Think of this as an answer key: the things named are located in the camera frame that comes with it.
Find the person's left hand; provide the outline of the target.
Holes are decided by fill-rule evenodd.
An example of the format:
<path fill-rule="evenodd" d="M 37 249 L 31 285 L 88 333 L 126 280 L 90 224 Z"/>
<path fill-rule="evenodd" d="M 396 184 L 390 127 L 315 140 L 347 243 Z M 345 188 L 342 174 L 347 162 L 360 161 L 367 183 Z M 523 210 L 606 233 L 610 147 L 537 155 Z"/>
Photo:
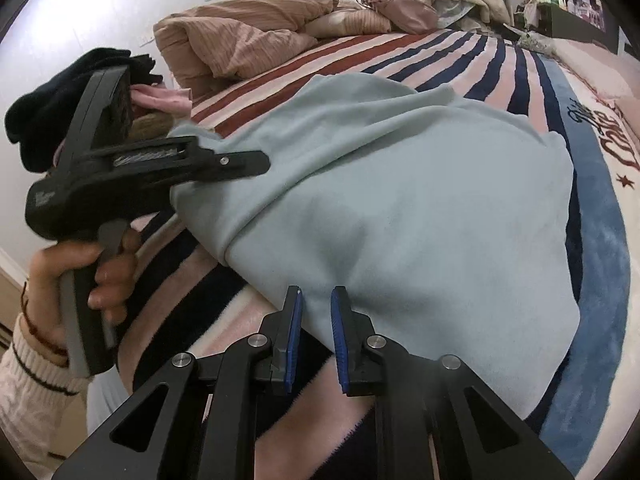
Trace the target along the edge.
<path fill-rule="evenodd" d="M 140 234 L 128 228 L 122 236 L 122 252 L 100 263 L 90 289 L 88 306 L 105 315 L 113 326 L 125 321 L 125 301 L 134 288 L 136 252 Z M 103 248 L 98 243 L 68 240 L 40 250 L 32 258 L 28 282 L 26 314 L 41 335 L 52 334 L 62 326 L 60 278 L 67 271 L 82 270 L 99 261 Z"/>

